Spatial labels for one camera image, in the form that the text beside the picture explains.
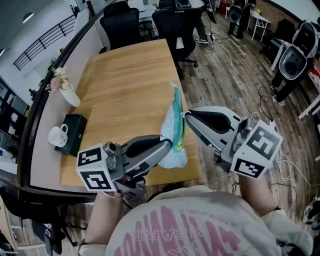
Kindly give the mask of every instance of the black metal railing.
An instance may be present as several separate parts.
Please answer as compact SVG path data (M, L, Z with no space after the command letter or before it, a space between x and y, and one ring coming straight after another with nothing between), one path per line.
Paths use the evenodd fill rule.
M40 36L33 44L31 44L13 63L18 70L21 69L30 62L35 56L41 53L47 47L53 44L60 38L66 37L74 30L76 17L78 13L64 19L59 24L52 27L42 36Z

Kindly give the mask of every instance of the wooden floor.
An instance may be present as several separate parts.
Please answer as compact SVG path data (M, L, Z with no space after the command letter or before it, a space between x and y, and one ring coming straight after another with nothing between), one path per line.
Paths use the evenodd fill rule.
M207 33L210 31L208 16L203 14L202 19L205 23ZM224 17L217 15L218 25L211 24L211 29L216 38L227 37L228 22ZM294 91L287 99L286 105L280 106L272 101L272 91L268 88L271 85L271 80L274 73L270 71L271 64L269 60L259 54L262 45L258 40L251 41L252 34L244 33L242 40L231 36L222 45L214 44L213 50L207 50L204 47L197 45L194 52L190 56L191 59L198 61L198 67L194 68L192 64L183 64L182 69L185 73L185 79L181 81L184 96L188 107L195 108L200 106L224 106L228 107L240 116L249 116L246 110L246 94L247 92L247 109L252 114L257 112L261 119L268 122L268 118L264 116L260 109L260 96L267 96L268 103L262 102L262 108L276 122L280 134L284 140L281 150L292 160L301 170L303 175L310 181L311 184L320 183L320 162L315 162L314 159L320 155L319 143L315 133L314 123L310 117L305 117L303 120L298 119L298 115L307 107L301 92ZM240 80L243 82L244 88L238 81L231 68L231 62L228 52L222 48L224 46L230 51L234 70ZM317 95L317 90L310 81L304 82L304 88L307 91L311 100ZM219 191L232 191L232 185L237 180L233 174L227 174L215 166L213 161L213 152L210 148L205 147L201 141L198 141L199 157L202 169L202 183ZM266 178L268 183L277 182L294 186L294 182L283 181L280 175L279 167L274 161L274 167L271 168ZM283 177L290 174L290 167L286 162L280 163ZM319 189L316 186L309 186L302 175L296 168L292 168L291 177L296 181L297 196L295 198L295 190L288 186L278 185L279 199L278 205L285 212L291 208L288 213L297 225L301 228L309 230L310 228L304 225L301 217L305 206L310 200L318 195ZM153 186L149 188L150 193L158 191L161 186ZM277 186L271 186L275 198L277 198ZM82 225L89 220L92 206L75 205L69 208L69 222L74 225ZM26 229L30 228L28 220L25 220ZM29 241L33 243L35 238L31 232L24 237L22 242ZM84 237L83 231L74 231L70 229L70 233L76 241L80 242ZM77 248L73 248L67 239L63 241L64 256L76 256ZM25 250L20 255L26 256L43 256L46 255L44 249Z

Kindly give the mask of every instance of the light blue cloth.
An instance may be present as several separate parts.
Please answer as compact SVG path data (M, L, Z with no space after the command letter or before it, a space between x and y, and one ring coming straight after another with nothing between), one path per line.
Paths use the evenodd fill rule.
M169 139L172 142L170 152L159 162L159 165L166 169L183 168L188 162L186 149L183 148L186 121L182 116L182 98L180 89L173 83L174 100L166 114L165 120L161 126L160 140Z

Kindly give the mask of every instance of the flower vase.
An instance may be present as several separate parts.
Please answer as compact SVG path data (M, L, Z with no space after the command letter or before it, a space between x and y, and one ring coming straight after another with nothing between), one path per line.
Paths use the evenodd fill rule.
M69 102L72 106L79 107L81 101L72 89L70 88L66 90L60 89L60 92L62 93L66 101Z

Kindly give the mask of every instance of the black box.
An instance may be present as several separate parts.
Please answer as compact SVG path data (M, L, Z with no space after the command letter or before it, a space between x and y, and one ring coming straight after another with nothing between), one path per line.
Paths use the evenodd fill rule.
M64 147L56 146L54 150L65 155L77 157L81 140L85 132L87 119L81 114L67 114L63 123L68 126L68 140Z

